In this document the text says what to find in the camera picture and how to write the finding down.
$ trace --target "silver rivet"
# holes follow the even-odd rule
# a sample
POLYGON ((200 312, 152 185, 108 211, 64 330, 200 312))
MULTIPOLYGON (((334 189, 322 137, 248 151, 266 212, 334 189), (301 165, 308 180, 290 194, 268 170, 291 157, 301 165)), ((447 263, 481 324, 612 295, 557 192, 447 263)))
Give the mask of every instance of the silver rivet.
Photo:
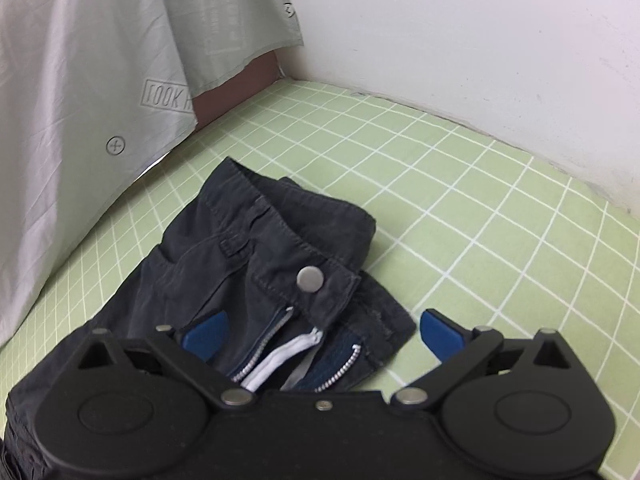
POLYGON ((318 400, 316 402, 316 410, 320 410, 321 412, 328 412, 334 404, 330 400, 318 400))
POLYGON ((254 394, 244 388, 231 388, 222 392, 220 399, 227 406, 244 406, 254 400, 254 394))
POLYGON ((429 396, 427 395, 427 392, 420 388, 414 388, 413 386, 403 388, 396 393, 396 399, 398 402, 405 404, 406 406, 422 404, 428 398, 429 396))
POLYGON ((324 283, 324 274, 317 267, 303 267, 298 273, 296 283, 302 292, 317 292, 324 283))

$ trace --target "white zipper tape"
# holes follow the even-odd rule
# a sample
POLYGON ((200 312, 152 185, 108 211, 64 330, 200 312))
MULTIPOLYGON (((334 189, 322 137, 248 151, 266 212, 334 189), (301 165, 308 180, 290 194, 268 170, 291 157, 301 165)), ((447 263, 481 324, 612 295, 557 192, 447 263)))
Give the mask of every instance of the white zipper tape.
POLYGON ((262 362, 247 375, 240 384, 246 390, 254 392, 277 370, 287 359, 317 345, 322 339, 322 331, 313 328, 308 334, 301 334, 291 341, 273 349, 262 362))

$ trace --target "zipper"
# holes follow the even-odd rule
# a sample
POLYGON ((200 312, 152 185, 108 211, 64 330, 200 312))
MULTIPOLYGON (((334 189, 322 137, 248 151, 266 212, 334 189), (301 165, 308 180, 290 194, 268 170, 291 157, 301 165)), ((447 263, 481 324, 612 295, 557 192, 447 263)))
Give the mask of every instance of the zipper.
POLYGON ((242 381, 240 385, 250 392, 256 391, 267 379, 269 379, 269 377, 271 377, 277 368, 282 366, 284 362, 292 358, 294 355, 316 346, 321 339, 322 331, 315 327, 307 334, 296 336, 267 355, 267 357, 265 357, 260 364, 244 378, 244 381, 242 381))
POLYGON ((273 336, 275 336, 278 333, 278 331, 287 323, 289 319, 291 319, 292 316, 293 316, 293 307, 292 306, 287 307, 287 309, 285 310, 284 316, 282 316, 279 322, 277 322, 272 327, 272 329, 265 334, 265 336, 260 341, 260 344, 256 347, 254 353, 252 354, 247 364, 245 364, 244 367, 242 367, 242 370, 240 370, 236 375, 231 377, 231 380, 233 382, 239 383, 240 381, 242 381, 242 379, 247 377, 247 375, 251 372, 251 370, 255 368, 255 365, 258 364, 258 361, 260 360, 260 356, 262 355, 262 352, 264 352, 264 349, 267 348, 269 341, 273 339, 273 336))
POLYGON ((345 364, 343 364, 335 374, 329 377, 324 383, 320 384, 320 386, 318 386, 314 390, 316 394, 319 394, 320 392, 324 392, 329 386, 332 386, 332 384, 334 384, 335 381, 340 379, 345 373, 349 371, 349 368, 353 366, 354 362, 356 362, 356 359, 360 355, 360 350, 362 350, 362 346, 353 345, 351 348, 353 349, 353 353, 351 354, 351 357, 347 359, 347 362, 345 362, 345 364))

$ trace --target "dark gray pants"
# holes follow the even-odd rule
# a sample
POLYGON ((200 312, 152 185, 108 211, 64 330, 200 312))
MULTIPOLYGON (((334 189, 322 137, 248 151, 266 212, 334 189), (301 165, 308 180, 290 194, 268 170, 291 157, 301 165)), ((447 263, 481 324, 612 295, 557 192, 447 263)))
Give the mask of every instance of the dark gray pants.
MULTIPOLYGON (((324 333, 298 389, 326 384, 354 344, 362 350, 331 388, 345 390, 371 375, 415 329, 405 310, 360 270, 374 231, 375 220, 357 206, 225 159, 102 310, 11 390, 0 478, 36 480, 48 471, 33 437, 35 412, 70 354, 96 327, 140 338, 159 324, 182 328, 224 311, 228 336, 211 364, 232 376, 292 307, 294 315, 270 348, 313 328, 324 333), (308 266, 324 278, 316 292, 296 283, 308 266)), ((268 386, 279 387, 284 379, 276 380, 268 386)))

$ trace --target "green grid mat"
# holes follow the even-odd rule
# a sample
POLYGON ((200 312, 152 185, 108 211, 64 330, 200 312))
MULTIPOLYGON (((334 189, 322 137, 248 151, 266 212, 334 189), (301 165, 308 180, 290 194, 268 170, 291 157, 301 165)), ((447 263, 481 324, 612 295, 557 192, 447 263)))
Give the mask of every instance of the green grid mat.
MULTIPOLYGON (((604 473, 638 474, 640 222, 528 153, 313 82, 277 82, 118 199, 0 351, 0 398, 100 309, 224 156, 366 208, 378 221, 366 268, 416 320, 435 307, 508 337, 559 328, 616 416, 604 473)), ((364 386, 388 395, 437 363, 415 335, 364 386)))

